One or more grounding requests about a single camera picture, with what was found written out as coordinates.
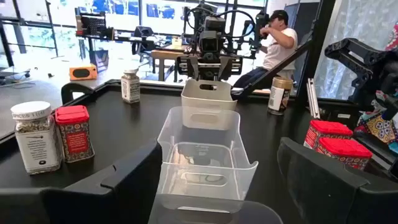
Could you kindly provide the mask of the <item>orange speaker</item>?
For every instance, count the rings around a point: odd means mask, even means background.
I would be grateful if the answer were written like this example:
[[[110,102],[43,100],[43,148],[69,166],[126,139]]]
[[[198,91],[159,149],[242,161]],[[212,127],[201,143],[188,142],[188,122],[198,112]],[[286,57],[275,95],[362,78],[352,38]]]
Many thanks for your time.
[[[70,67],[69,69],[70,81],[95,80],[97,79],[97,76],[97,68],[93,64],[89,64],[83,67]]]

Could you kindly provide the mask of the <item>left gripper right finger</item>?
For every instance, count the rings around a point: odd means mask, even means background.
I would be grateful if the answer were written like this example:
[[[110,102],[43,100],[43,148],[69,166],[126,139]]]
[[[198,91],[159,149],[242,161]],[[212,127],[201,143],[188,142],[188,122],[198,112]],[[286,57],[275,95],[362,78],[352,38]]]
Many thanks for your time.
[[[398,224],[398,183],[344,165],[287,137],[277,162],[306,224]]]

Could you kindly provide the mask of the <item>white slats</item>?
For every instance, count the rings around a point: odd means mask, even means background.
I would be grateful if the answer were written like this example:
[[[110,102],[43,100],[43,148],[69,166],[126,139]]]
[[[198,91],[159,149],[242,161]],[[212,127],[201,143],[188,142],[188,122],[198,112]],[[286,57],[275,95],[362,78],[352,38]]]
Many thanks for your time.
[[[314,119],[320,119],[320,109],[318,106],[317,94],[315,91],[314,79],[307,80],[307,96],[310,114]]]

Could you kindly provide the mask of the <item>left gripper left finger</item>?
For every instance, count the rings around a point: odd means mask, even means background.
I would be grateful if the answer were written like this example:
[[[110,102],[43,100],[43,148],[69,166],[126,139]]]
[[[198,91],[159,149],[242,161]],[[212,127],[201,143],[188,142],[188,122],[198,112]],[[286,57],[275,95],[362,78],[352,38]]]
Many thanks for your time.
[[[0,224],[147,224],[161,165],[152,141],[64,189],[0,189]]]

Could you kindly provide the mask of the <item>clear plastic bin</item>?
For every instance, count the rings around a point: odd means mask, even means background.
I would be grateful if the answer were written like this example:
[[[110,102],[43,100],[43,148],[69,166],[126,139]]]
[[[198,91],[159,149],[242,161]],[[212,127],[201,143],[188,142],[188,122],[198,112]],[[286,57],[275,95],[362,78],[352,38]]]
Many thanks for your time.
[[[176,106],[157,142],[162,148],[158,194],[243,201],[258,162],[250,162],[231,110]]]

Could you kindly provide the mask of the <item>colourful patterned cloth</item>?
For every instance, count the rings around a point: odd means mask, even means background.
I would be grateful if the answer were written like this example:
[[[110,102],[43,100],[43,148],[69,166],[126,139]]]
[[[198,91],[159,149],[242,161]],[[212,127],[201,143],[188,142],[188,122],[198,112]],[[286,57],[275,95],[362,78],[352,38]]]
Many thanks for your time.
[[[398,112],[392,119],[384,119],[382,114],[387,108],[377,102],[377,100],[384,102],[386,99],[387,95],[381,90],[377,90],[376,99],[371,102],[374,110],[364,112],[359,117],[354,131],[372,134],[378,140],[386,143],[392,152],[398,154]]]

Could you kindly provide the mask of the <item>gold-lid spice jar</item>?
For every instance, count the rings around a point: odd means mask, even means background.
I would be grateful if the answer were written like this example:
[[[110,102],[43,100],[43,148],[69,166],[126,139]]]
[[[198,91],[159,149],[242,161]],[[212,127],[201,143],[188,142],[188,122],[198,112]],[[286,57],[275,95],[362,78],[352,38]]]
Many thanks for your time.
[[[284,77],[274,77],[268,102],[268,112],[283,115],[287,109],[293,81]]]

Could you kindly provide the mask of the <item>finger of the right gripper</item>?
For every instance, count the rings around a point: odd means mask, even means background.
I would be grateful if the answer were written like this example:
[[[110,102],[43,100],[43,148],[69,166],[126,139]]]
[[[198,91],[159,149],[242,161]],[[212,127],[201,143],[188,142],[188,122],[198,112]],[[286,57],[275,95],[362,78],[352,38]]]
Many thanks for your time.
[[[195,55],[187,57],[187,76],[195,80],[198,80],[200,77],[198,57]]]
[[[220,67],[218,72],[218,80],[228,80],[231,76],[233,67],[233,58],[229,56],[220,57]]]

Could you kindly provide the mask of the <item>black office chair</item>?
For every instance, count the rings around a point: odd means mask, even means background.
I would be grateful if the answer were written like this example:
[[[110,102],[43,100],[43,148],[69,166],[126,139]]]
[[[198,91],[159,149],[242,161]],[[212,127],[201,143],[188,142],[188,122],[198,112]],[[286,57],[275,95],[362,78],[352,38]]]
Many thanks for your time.
[[[155,43],[148,38],[153,36],[154,32],[150,27],[137,26],[134,31],[134,37],[139,40],[132,42],[132,54],[139,56],[139,62],[143,62],[144,56],[155,49]]]

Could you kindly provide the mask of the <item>person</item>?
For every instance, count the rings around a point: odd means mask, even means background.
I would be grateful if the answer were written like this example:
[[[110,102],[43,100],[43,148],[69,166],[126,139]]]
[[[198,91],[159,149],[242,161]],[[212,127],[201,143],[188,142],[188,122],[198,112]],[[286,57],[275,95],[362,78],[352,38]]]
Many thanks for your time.
[[[289,16],[285,10],[275,10],[272,13],[268,25],[259,30],[262,36],[267,34],[271,38],[269,45],[260,48],[265,53],[262,66],[242,75],[234,83],[234,88],[244,88],[253,83],[295,52],[297,33],[288,27],[288,22]]]

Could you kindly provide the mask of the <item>red-lid paprika tin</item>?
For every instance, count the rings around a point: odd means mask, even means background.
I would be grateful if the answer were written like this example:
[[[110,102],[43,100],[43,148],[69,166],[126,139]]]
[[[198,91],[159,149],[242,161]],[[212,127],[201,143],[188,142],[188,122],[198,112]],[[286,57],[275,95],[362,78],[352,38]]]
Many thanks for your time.
[[[354,139],[320,138],[315,151],[359,170],[364,170],[373,156],[369,149]]]
[[[352,135],[352,130],[339,122],[311,120],[303,145],[315,150],[320,138],[350,139]]]
[[[63,106],[55,110],[66,163],[90,159],[95,155],[90,139],[90,116],[86,106]]]

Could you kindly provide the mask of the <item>wooden table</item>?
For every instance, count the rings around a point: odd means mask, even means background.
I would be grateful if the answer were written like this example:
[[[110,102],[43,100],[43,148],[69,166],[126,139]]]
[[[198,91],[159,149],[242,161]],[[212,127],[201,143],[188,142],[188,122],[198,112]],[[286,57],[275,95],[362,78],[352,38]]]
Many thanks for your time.
[[[154,61],[159,61],[158,81],[165,80],[165,60],[176,61],[178,56],[184,55],[188,45],[168,45],[163,48],[152,50],[150,55]]]

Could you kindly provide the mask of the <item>white-lid spice jar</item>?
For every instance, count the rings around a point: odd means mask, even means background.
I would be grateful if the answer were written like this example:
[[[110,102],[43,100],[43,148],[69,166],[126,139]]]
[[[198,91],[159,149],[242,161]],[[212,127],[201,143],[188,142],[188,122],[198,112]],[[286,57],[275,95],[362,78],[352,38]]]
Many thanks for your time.
[[[121,77],[122,99],[126,103],[137,103],[140,101],[140,78],[137,76],[138,69],[125,70]]]
[[[11,113],[26,172],[34,175],[58,170],[62,152],[50,103],[19,103],[11,108]]]

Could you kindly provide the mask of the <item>white plastic bin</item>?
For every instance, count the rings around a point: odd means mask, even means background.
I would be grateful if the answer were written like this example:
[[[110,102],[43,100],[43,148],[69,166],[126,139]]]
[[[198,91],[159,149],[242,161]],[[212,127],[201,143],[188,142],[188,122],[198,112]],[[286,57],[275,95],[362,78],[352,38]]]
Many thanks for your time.
[[[187,80],[181,93],[182,121],[188,128],[227,130],[237,104],[226,82]]]

